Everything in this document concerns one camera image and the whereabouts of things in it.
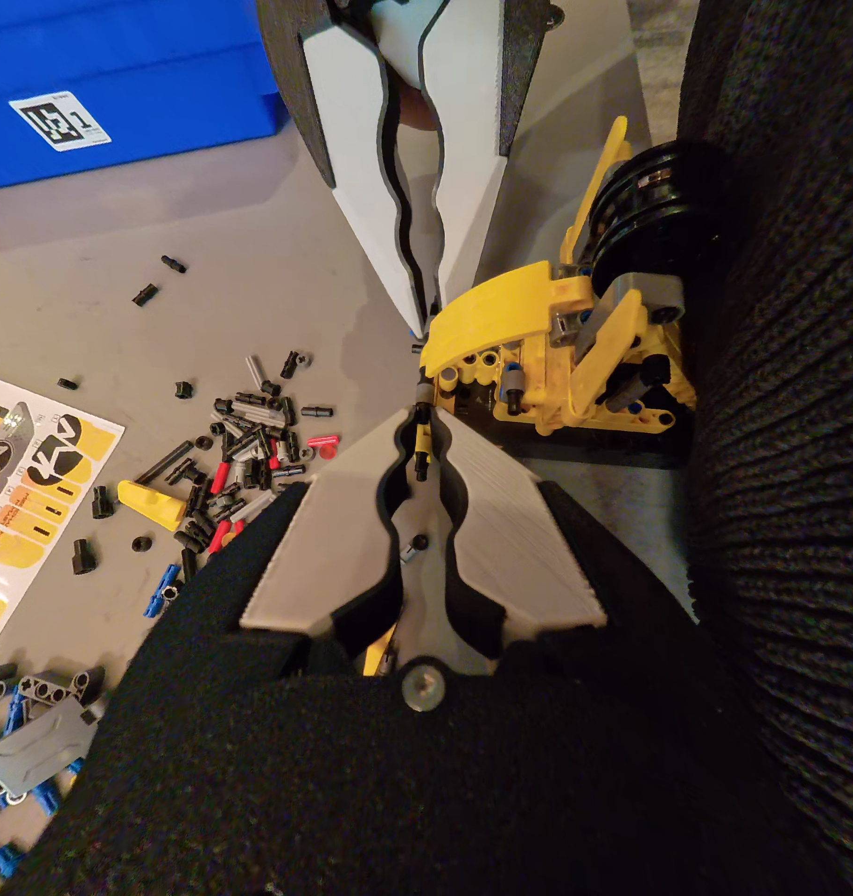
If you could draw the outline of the yellow brick beam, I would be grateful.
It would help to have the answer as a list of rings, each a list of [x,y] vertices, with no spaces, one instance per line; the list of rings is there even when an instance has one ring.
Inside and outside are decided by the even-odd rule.
[[[363,676],[366,678],[381,678],[389,676],[397,663],[398,650],[395,644],[397,624],[394,624],[365,652]]]

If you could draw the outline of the person's black knit sweater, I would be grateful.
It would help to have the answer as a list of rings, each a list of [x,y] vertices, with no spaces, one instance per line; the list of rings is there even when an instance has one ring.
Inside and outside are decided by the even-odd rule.
[[[701,624],[853,894],[853,2],[701,2],[678,137],[727,157],[688,475]]]

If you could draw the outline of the yellow wedge brick piece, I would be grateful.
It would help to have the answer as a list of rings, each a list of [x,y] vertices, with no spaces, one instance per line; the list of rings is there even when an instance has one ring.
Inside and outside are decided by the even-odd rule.
[[[118,499],[121,505],[171,533],[176,532],[185,519],[186,501],[131,480],[119,482]]]

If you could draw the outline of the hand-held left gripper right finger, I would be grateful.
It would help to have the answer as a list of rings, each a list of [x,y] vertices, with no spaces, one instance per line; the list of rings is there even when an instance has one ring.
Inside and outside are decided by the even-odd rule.
[[[444,409],[433,411],[431,433],[452,523],[444,602],[455,633],[482,657],[500,658],[515,642],[606,627],[539,479]]]

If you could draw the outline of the yellow black sticker sheet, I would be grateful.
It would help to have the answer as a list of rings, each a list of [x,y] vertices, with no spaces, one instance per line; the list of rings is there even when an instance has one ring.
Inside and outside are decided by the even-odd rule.
[[[0,380],[0,633],[124,431]]]

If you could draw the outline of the blue plastic bin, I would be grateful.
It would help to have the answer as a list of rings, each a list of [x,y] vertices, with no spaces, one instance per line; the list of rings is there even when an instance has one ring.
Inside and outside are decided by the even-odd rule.
[[[254,2],[0,1],[0,188],[269,137],[288,118]]]

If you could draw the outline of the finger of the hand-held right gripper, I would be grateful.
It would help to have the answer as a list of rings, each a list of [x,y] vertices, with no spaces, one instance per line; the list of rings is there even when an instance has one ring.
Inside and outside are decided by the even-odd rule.
[[[442,308],[474,285],[503,178],[502,49],[500,1],[443,2],[420,40],[421,83],[440,140],[433,206],[442,226]]]
[[[412,211],[397,143],[402,126],[432,129],[426,98],[346,23],[304,26],[300,48],[333,198],[403,320],[423,334],[425,289],[410,246]]]

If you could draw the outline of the yellow brick vehicle model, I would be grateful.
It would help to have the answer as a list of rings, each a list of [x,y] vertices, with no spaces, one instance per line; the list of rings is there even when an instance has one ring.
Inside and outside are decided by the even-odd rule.
[[[712,238],[709,220],[692,223],[705,214],[694,176],[707,149],[635,153],[628,134],[616,117],[556,258],[535,263],[588,276],[595,296],[573,345],[574,416],[618,450],[650,453],[683,438],[696,409],[681,320],[687,263]]]

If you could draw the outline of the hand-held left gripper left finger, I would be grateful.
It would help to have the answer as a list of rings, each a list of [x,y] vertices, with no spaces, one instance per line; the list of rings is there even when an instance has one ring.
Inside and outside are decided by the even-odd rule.
[[[392,516],[408,497],[409,460],[403,408],[318,471],[240,627],[331,637],[352,658],[389,630],[403,595]]]

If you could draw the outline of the yellow curved panel with axle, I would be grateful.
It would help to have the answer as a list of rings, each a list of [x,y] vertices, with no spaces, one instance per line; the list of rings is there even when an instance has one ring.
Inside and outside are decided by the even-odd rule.
[[[573,345],[595,301],[588,276],[548,262],[472,288],[421,350],[434,402],[517,458],[603,463],[604,436],[570,407]]]

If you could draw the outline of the pile of black red pins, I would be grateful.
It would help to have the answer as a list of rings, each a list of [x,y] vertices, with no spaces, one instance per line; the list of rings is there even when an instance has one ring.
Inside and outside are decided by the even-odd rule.
[[[305,420],[331,422],[334,409],[298,405],[287,389],[311,357],[289,353],[280,378],[264,374],[260,359],[245,359],[253,391],[216,397],[208,429],[158,458],[133,478],[187,502],[185,519],[171,533],[179,560],[167,567],[156,600],[168,604],[197,575],[204,562],[235,541],[286,489],[312,473],[318,462],[337,458],[337,433],[305,435]]]

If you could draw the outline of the grey curved brick panel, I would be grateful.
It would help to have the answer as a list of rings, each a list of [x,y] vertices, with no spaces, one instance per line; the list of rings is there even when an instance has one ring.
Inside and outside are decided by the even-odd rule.
[[[0,797],[21,801],[40,784],[87,757],[102,711],[67,697],[0,739]]]

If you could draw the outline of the pile of mixed brick beams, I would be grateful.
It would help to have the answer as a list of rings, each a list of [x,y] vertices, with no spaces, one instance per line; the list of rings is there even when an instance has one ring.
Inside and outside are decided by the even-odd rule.
[[[0,674],[9,669],[9,666],[0,666]],[[66,676],[48,669],[24,675],[10,682],[0,678],[0,692],[7,691],[10,696],[0,739],[27,722],[37,719],[42,712],[67,697],[76,698],[84,707],[97,705],[103,715],[107,705],[104,693],[106,678],[105,666],[92,666],[77,672],[74,676]],[[64,771],[31,790],[17,803],[11,804],[6,798],[0,797],[0,811],[16,807],[26,801],[34,801],[47,818],[53,817],[62,805],[60,779],[74,780],[83,769],[86,758],[73,761]]]

